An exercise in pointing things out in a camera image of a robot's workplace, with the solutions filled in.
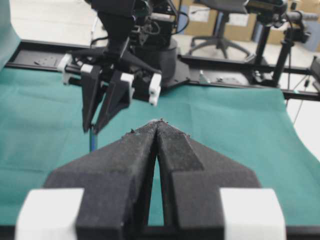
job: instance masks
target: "teal table cover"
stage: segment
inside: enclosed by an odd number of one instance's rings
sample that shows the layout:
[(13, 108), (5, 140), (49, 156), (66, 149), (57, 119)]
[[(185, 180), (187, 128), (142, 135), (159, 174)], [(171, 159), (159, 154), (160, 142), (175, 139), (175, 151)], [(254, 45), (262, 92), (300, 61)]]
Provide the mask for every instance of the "teal table cover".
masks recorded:
[(20, 43), (11, 24), (9, 0), (0, 0), (0, 72)]
[[(59, 73), (4, 68), (0, 73), (0, 225), (13, 225), (27, 192), (88, 153), (81, 89)], [(287, 225), (320, 225), (320, 163), (298, 138), (278, 89), (181, 86), (158, 107), (134, 100), (98, 136), (99, 147), (160, 119), (253, 169), (279, 198)], [(155, 169), (150, 225), (163, 224)]]

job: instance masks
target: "wire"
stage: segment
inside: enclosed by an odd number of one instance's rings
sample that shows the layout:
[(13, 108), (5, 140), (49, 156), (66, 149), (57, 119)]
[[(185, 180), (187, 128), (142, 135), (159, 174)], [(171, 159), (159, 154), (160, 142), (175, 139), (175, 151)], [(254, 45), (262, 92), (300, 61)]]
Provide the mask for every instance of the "wire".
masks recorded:
[(95, 44), (98, 41), (102, 41), (102, 40), (107, 40), (109, 38), (109, 36), (104, 36), (104, 37), (98, 37), (96, 39), (93, 39), (90, 43), (90, 48), (92, 47), (93, 44)]
[[(288, 14), (285, 14), (285, 17), (287, 19), (287, 21), (290, 24), (290, 44), (292, 44), (293, 40), (294, 40), (294, 35), (293, 35), (293, 30), (294, 30), (294, 25), (290, 19), (290, 17), (288, 16)], [(289, 73), (288, 73), (288, 90), (290, 89), (290, 83), (291, 83), (291, 61), (292, 61), (292, 47), (290, 47), (290, 51), (289, 51)]]
[(145, 34), (148, 34), (148, 35), (159, 35), (159, 33), (161, 31), (161, 28), (160, 28), (159, 24), (156, 21), (152, 21), (151, 23), (156, 26), (157, 32), (150, 32), (150, 31), (143, 31), (143, 32)]
[(188, 14), (186, 14), (184, 11), (178, 11), (178, 13), (181, 14), (181, 15), (186, 16), (186, 24), (185, 24), (184, 27), (183, 27), (182, 29), (180, 29), (179, 31), (178, 31), (178, 28), (177, 28), (177, 31), (176, 31), (175, 33), (172, 33), (171, 35), (176, 35), (176, 34), (181, 33), (182, 31), (184, 31), (184, 30), (188, 27), (188, 25), (189, 25), (189, 23), (190, 23), (190, 18), (189, 18), (189, 16), (188, 16)]
[(308, 75), (305, 75), (293, 88), (293, 90), (295, 90), (306, 78), (308, 77)]
[(294, 118), (294, 121), (293, 121), (293, 125), (296, 124), (296, 121), (297, 121), (297, 119), (298, 119), (298, 116), (299, 116), (299, 113), (300, 113), (300, 111), (301, 111), (301, 108), (302, 108), (302, 104), (303, 104), (303, 103), (304, 103), (304, 101), (302, 100), (301, 103), (300, 103), (298, 112), (297, 112), (296, 115), (295, 115), (295, 118)]
[[(305, 83), (304, 83), (304, 91), (307, 90), (307, 87), (309, 86), (309, 83), (310, 83), (310, 76), (308, 76), (308, 79), (307, 79), (307, 80), (305, 81)], [(296, 122), (297, 122), (297, 119), (298, 119), (298, 116), (299, 116), (299, 114), (300, 114), (300, 111), (301, 111), (301, 108), (302, 108), (303, 103), (304, 103), (304, 101), (302, 100), (301, 103), (300, 103), (298, 112), (297, 112), (296, 115), (295, 115), (295, 118), (294, 118), (294, 121), (293, 121), (293, 125), (295, 125)]]

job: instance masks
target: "office chair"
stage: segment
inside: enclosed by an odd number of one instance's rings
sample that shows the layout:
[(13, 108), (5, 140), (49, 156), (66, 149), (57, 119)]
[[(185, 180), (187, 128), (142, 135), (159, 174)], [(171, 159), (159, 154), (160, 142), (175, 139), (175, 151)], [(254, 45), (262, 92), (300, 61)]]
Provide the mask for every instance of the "office chair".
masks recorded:
[[(224, 37), (226, 25), (229, 22), (229, 15), (233, 13), (237, 14), (247, 14), (247, 11), (244, 7), (247, 0), (238, 0), (243, 2), (243, 6), (240, 4), (235, 5), (234, 0), (224, 0), (224, 1), (215, 1), (215, 0), (196, 0), (195, 3), (197, 4), (203, 4), (207, 6), (210, 9), (218, 10), (219, 14), (223, 14), (221, 18), (220, 25), (216, 29), (216, 31), (213, 31), (212, 36), (195, 36), (192, 38), (191, 41), (191, 49), (188, 52), (189, 55), (192, 55), (192, 53), (195, 50), (198, 50), (200, 48), (206, 47), (206, 46), (216, 46), (216, 49), (221, 49), (223, 56), (225, 59), (228, 59), (228, 53), (227, 49), (228, 47), (238, 49), (242, 52), (244, 52), (247, 56), (249, 56), (251, 53), (243, 48), (242, 46), (226, 39)], [(205, 42), (196, 45), (196, 40), (205, 40)]]

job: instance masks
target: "chair base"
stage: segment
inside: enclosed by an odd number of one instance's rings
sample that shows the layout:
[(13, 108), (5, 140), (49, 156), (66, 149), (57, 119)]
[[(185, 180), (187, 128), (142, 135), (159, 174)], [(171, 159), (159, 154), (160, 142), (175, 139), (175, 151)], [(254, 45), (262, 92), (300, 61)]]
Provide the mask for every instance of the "chair base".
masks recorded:
[[(205, 40), (205, 42), (195, 45), (196, 40)], [(200, 48), (204, 48), (206, 46), (216, 46), (216, 49), (221, 49), (223, 56), (225, 59), (228, 59), (227, 49), (229, 47), (238, 49), (241, 52), (244, 52), (247, 56), (250, 55), (250, 52), (243, 48), (242, 46), (224, 38), (224, 37), (216, 37), (216, 36), (195, 36), (191, 41), (191, 49), (188, 52), (188, 55), (192, 55), (192, 53)]]

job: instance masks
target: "floor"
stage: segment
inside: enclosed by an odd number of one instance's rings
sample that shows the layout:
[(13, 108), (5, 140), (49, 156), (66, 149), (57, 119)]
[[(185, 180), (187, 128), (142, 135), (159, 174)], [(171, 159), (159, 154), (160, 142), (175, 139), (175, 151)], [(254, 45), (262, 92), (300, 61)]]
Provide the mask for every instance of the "floor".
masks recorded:
[[(88, 45), (91, 40), (91, 29), (96, 13), (83, 0), (10, 0), (11, 19), (14, 28), (22, 39), (38, 40), (57, 43)], [(102, 37), (105, 32), (98, 22), (94, 38)], [(191, 36), (175, 35), (181, 52), (189, 50)], [(257, 44), (254, 42), (238, 42), (249, 51), (254, 52)], [(270, 64), (275, 64), (280, 52), (280, 45), (268, 45), (265, 50), (265, 58)], [(228, 49), (229, 57), (233, 60), (242, 60), (245, 55), (237, 50)], [(195, 56), (223, 58), (222, 53), (214, 47), (205, 47), (194, 53)], [(297, 44), (292, 49), (292, 65), (297, 67), (309, 67), (313, 56), (320, 57), (320, 53), (306, 50)], [(291, 76), (291, 88), (302, 78), (301, 75)], [(288, 75), (283, 74), (280, 84), (287, 87)], [(296, 88), (303, 90), (301, 84)], [(315, 91), (312, 84), (308, 90)], [(287, 111), (294, 122), (300, 100), (290, 100)], [(320, 102), (304, 101), (300, 114), (295, 122), (295, 129), (306, 147), (320, 160)]]

